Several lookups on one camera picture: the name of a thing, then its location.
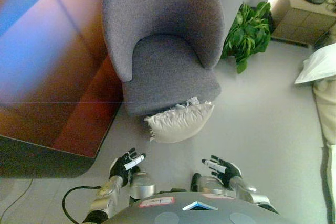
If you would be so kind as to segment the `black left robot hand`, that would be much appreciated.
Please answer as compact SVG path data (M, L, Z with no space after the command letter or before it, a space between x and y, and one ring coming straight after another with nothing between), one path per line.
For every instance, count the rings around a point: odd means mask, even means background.
M116 158L110 167L110 176L109 179L113 176L120 176L122 178L122 187L124 187L128 183L129 174L135 174L140 171L138 164L146 158L146 153L142 153L137 157L137 152L135 148L131 148L128 150L123 156ZM133 162L135 159L138 161L135 162L135 165L127 164Z

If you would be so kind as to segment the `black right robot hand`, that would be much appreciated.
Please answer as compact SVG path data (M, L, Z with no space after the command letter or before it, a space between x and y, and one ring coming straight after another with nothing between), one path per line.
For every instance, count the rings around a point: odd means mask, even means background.
M218 178L226 189L233 190L230 186L232 178L242 178L241 170L235 164L215 155L211 155L210 159L203 158L202 163L211 169L211 174Z

